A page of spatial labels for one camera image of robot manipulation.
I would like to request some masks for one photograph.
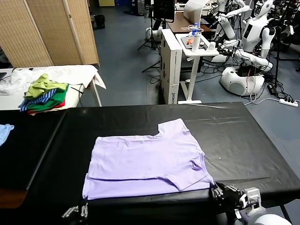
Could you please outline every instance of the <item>gray floor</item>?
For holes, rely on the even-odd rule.
[[[96,30],[95,38],[101,63],[100,75],[107,85],[107,90],[98,89],[103,106],[113,105],[154,105],[160,103],[158,83],[151,84],[159,75],[158,70],[142,74],[141,71],[159,61],[159,54],[149,48],[137,48],[144,42],[145,29],[150,26],[149,19],[125,13],[127,7],[97,8],[93,13],[105,16],[105,29]],[[290,51],[282,57],[297,57]],[[278,79],[284,84],[285,92],[295,99],[300,99],[300,73],[295,69],[297,62],[281,62]],[[216,74],[207,74],[199,78],[206,79]],[[260,99],[270,98],[267,89]],[[195,85],[193,99],[205,103],[211,102],[248,102],[226,92],[219,84],[219,78]],[[180,90],[179,100],[183,100]],[[95,106],[90,91],[82,97],[82,105]],[[246,106],[265,133],[273,141],[282,156],[300,178],[300,108],[279,104],[275,101],[264,101],[259,105]],[[298,216],[300,201],[296,200],[286,205],[293,224],[300,224]],[[279,207],[271,212],[282,215]]]

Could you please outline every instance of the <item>red cloth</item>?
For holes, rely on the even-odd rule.
[[[64,100],[62,103],[58,104],[57,106],[53,107],[52,109],[55,109],[55,108],[61,108],[63,106],[65,106],[66,104],[66,100]],[[32,114],[32,113],[37,113],[36,111],[33,111],[33,110],[28,110],[27,111],[28,114]]]

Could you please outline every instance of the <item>robotic hand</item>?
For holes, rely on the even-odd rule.
[[[260,191],[255,187],[240,191],[216,182],[210,186],[210,193],[226,213],[246,225],[291,225],[286,219],[267,213],[261,205]]]

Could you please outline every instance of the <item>green shirt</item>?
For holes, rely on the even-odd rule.
[[[47,93],[51,89],[57,88],[58,90],[66,90],[66,83],[57,83],[49,81],[48,74],[41,75],[29,88],[25,94],[25,98],[33,99],[38,96]]]

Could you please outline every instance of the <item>blue striped shirt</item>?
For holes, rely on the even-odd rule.
[[[48,91],[47,93],[34,98],[34,99],[24,99],[24,101],[20,104],[19,108],[21,112],[24,112],[27,110],[27,107],[29,105],[33,105],[33,104],[45,104],[49,99],[51,99],[53,97],[53,95],[56,93],[56,88],[55,89],[51,89],[50,91]]]

